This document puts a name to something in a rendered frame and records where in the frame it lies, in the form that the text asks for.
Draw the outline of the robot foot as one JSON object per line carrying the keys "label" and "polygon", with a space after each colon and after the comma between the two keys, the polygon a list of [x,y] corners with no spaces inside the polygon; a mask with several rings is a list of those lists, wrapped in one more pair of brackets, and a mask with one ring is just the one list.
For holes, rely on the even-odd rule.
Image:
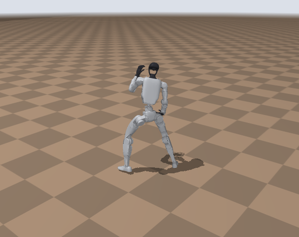
{"label": "robot foot", "polygon": [[177,165],[178,165],[178,162],[177,162],[177,161],[172,163],[172,167],[173,167],[173,168],[177,168]]}
{"label": "robot foot", "polygon": [[128,167],[119,166],[118,169],[119,170],[123,170],[123,171],[127,171],[127,172],[131,172],[132,171],[132,168],[130,166],[128,166]]}

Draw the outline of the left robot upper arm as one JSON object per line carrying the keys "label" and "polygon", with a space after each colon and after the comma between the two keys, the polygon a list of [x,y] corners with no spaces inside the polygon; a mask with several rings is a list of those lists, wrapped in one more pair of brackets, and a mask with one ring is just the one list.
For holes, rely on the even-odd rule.
{"label": "left robot upper arm", "polygon": [[144,81],[144,78],[142,77],[137,77],[137,79],[134,81],[134,83],[132,84],[131,88],[130,88],[130,92],[135,92],[136,88],[141,85]]}

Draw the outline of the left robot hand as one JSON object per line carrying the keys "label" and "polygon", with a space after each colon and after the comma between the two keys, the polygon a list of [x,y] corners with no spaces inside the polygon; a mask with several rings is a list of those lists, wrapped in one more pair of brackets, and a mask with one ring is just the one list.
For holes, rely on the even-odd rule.
{"label": "left robot hand", "polygon": [[137,71],[136,71],[136,75],[135,75],[135,76],[140,77],[140,76],[139,76],[140,73],[141,73],[142,71],[144,71],[144,69],[142,70],[143,67],[145,67],[145,66],[144,66],[144,65],[140,65],[140,66],[138,66],[138,69],[137,69]]}

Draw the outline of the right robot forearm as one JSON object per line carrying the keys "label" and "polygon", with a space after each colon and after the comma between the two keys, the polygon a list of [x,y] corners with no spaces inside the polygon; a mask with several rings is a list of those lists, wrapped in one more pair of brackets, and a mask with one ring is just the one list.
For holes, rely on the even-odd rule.
{"label": "right robot forearm", "polygon": [[160,113],[163,113],[165,115],[167,106],[168,106],[168,104],[167,105],[162,105]]}

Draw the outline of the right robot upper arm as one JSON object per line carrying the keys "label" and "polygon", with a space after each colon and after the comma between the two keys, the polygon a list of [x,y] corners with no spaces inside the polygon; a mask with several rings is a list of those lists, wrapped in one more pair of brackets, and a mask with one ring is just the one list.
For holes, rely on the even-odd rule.
{"label": "right robot upper arm", "polygon": [[167,105],[167,103],[168,103],[168,101],[167,101],[167,96],[168,96],[167,87],[168,87],[167,83],[161,82],[162,97],[163,97],[163,99],[161,100],[162,105]]}

